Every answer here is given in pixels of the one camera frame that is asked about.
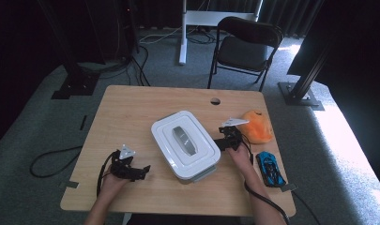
hole in table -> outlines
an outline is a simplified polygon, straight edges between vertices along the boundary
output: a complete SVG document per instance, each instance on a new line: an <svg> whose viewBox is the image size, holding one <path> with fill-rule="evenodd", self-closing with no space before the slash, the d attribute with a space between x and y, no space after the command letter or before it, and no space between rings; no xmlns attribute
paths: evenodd
<svg viewBox="0 0 380 225"><path fill-rule="evenodd" d="M220 105L221 101L218 98L213 97L210 99L210 103L212 103L212 105Z"/></svg>

black stand base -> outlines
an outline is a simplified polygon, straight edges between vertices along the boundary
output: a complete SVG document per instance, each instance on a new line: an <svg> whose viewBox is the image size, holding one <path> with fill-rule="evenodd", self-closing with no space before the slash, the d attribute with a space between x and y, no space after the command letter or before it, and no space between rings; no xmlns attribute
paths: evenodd
<svg viewBox="0 0 380 225"><path fill-rule="evenodd" d="M315 111L324 111L324 106L321 101L315 99L315 96L312 93L312 90L307 92L307 95L303 97L303 99L298 100L293 98L290 95L293 87L296 85L295 82L279 82L278 86L280 87L283 97L285 98L285 102L287 105L297 105L297 106L311 106Z"/></svg>
<svg viewBox="0 0 380 225"><path fill-rule="evenodd" d="M99 80L99 73L86 75L82 84L71 85L69 76L65 79L59 91L55 91L52 99L69 99L70 96L92 96Z"/></svg>

chair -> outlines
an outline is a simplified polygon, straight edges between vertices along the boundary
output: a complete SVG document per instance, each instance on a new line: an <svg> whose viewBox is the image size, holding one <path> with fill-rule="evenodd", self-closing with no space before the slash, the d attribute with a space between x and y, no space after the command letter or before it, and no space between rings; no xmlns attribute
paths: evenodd
<svg viewBox="0 0 380 225"><path fill-rule="evenodd" d="M230 36L220 44L220 33L226 31ZM216 47L213 54L207 89L217 68L230 69L257 77L263 77L259 91L263 90L266 75L272 58L283 40L278 26L248 21L237 17L222 19L217 27Z"/></svg>

human hand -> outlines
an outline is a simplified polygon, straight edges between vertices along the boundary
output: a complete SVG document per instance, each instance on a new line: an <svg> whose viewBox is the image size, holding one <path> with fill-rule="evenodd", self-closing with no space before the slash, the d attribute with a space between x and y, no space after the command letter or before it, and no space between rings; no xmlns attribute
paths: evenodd
<svg viewBox="0 0 380 225"><path fill-rule="evenodd" d="M226 151L243 175L254 172L253 165L251 165L251 162L249 161L248 149L244 143L241 143L236 150L233 148L227 148Z"/></svg>
<svg viewBox="0 0 380 225"><path fill-rule="evenodd" d="M116 177L111 173L111 165L108 167L108 170L104 172L102 179L102 186L99 192L99 196L103 196L107 199L113 199L122 189L124 185L126 185L130 180L121 179Z"/></svg>

chair backrest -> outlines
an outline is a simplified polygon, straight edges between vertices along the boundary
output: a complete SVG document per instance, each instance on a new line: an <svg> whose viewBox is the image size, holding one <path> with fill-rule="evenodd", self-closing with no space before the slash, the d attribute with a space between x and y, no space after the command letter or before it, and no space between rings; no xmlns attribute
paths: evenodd
<svg viewBox="0 0 380 225"><path fill-rule="evenodd" d="M233 36L256 44L278 48L283 40L283 34L278 26L254 22L238 17L226 17L218 24L218 33L224 30Z"/></svg>

